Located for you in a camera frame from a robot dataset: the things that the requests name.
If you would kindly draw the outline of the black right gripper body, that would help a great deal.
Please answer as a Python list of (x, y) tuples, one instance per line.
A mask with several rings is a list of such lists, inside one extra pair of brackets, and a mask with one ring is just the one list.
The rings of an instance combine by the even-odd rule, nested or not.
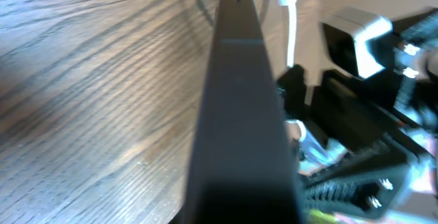
[(437, 133), (437, 9), (390, 21), (393, 69), (357, 79), (335, 65), (312, 89), (299, 65), (278, 79), (287, 117), (304, 122), (322, 146), (334, 138), (358, 151), (392, 138), (411, 147), (409, 130)]

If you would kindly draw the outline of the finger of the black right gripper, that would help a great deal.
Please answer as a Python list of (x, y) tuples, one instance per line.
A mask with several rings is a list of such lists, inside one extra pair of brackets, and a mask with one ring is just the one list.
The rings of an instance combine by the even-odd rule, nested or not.
[(379, 219), (407, 191), (410, 169), (404, 158), (344, 158), (305, 178), (304, 207)]

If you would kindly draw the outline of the blue Samsung Galaxy phone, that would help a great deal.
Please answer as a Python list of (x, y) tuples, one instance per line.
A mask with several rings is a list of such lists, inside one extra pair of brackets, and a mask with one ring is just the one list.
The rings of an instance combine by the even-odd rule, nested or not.
[(220, 0), (179, 223), (304, 223), (253, 0)]

